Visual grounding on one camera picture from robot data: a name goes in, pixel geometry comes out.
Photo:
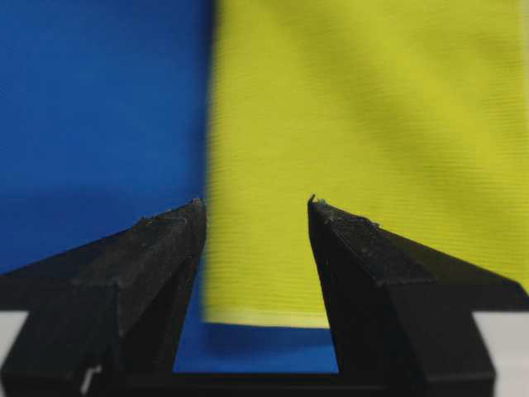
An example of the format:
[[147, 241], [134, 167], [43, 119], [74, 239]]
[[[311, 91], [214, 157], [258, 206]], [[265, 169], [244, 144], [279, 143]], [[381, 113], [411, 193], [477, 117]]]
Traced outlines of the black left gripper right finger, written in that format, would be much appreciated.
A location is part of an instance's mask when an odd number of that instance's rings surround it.
[[528, 295], [514, 280], [310, 198], [339, 371], [402, 396], [525, 396]]

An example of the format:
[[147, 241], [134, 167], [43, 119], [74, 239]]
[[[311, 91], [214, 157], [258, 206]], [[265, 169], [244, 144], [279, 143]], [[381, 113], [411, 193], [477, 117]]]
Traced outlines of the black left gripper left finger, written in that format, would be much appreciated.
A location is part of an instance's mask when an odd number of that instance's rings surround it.
[[1, 393], [116, 396], [168, 375], [207, 233], [201, 199], [1, 277]]

